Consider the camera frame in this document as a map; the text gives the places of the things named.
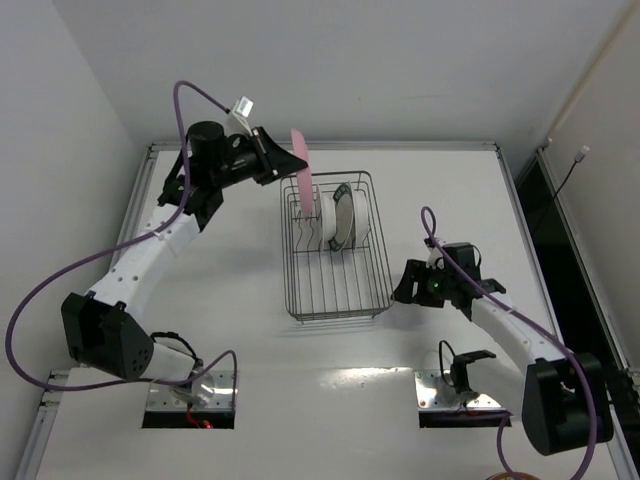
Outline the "pink plastic plate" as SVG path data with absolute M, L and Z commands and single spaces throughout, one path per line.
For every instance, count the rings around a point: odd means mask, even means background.
M 312 174 L 309 163 L 308 147 L 304 135 L 297 129 L 291 130 L 293 154 L 301 159 L 306 166 L 296 173 L 299 202 L 302 214 L 309 218 L 313 215 L 314 198 Z

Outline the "translucent white plate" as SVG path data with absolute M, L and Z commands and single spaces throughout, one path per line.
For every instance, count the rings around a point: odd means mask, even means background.
M 328 242 L 337 233 L 336 204 L 332 193 L 325 193 L 314 185 L 315 217 L 320 226 L 321 238 Z

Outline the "green rimmed white plate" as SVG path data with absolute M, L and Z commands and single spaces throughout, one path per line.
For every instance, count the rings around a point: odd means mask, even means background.
M 354 220 L 352 189 L 348 183 L 340 184 L 333 193 L 336 204 L 337 233 L 328 241 L 332 252 L 341 251 L 350 239 Z

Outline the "white deep plate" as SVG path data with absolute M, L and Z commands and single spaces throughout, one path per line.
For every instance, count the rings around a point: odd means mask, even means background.
M 366 194 L 355 186 L 352 186 L 352 198 L 354 205 L 354 239 L 357 245 L 361 245 L 369 231 L 369 212 Z

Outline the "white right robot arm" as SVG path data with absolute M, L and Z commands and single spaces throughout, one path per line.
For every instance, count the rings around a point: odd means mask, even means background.
M 392 298 L 430 308 L 451 305 L 500 346 L 506 360 L 489 350 L 458 353 L 441 378 L 465 400 L 480 393 L 496 400 L 520 419 L 538 453 L 585 447 L 591 437 L 612 439 L 601 363 L 590 353 L 565 352 L 520 320 L 505 287 L 482 276 L 472 244 L 449 244 L 428 260 L 408 260 Z

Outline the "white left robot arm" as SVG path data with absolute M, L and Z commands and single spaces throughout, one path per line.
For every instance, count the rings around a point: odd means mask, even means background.
M 309 178 L 303 135 L 291 132 L 285 150 L 261 127 L 226 135 L 221 124 L 202 121 L 187 132 L 189 163 L 176 161 L 141 234 L 109 272 L 83 294 L 71 293 L 61 315 L 72 359 L 118 379 L 189 384 L 201 360 L 158 342 L 143 311 L 153 289 L 177 256 L 223 203 L 224 189 L 252 179 L 268 185 L 295 174 Z

